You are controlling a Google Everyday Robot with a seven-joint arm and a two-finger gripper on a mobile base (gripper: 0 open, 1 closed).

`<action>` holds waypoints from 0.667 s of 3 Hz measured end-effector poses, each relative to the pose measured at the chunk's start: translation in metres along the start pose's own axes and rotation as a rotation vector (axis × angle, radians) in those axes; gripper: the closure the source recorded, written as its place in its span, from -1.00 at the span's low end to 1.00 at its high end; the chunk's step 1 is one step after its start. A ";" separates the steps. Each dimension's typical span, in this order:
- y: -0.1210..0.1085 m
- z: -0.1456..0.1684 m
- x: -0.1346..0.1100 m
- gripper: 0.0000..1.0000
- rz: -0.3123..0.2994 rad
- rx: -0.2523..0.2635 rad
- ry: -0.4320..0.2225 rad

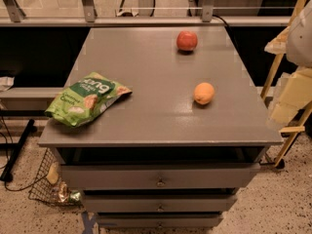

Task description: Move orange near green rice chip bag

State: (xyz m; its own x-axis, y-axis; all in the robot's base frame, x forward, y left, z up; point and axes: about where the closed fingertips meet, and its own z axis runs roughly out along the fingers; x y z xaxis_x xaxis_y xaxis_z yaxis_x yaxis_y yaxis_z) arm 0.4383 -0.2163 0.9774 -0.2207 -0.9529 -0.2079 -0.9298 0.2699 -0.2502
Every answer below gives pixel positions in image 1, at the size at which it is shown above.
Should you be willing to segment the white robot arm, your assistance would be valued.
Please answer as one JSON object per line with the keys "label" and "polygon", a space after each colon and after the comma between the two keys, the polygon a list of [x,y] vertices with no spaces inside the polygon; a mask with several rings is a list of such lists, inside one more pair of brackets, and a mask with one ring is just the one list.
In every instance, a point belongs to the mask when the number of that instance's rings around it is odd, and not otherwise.
{"label": "white robot arm", "polygon": [[294,73],[282,75],[281,87],[269,106],[269,120],[284,127],[312,100],[312,1],[264,51],[285,54],[287,61],[297,65]]}

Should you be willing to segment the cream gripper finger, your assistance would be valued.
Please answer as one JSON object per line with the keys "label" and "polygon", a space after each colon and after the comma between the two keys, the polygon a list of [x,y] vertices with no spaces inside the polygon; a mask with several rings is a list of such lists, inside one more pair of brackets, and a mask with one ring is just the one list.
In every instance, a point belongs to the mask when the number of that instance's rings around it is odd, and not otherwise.
{"label": "cream gripper finger", "polygon": [[312,101],[312,69],[299,67],[294,73],[283,73],[269,104],[268,122],[288,125],[297,112]]}

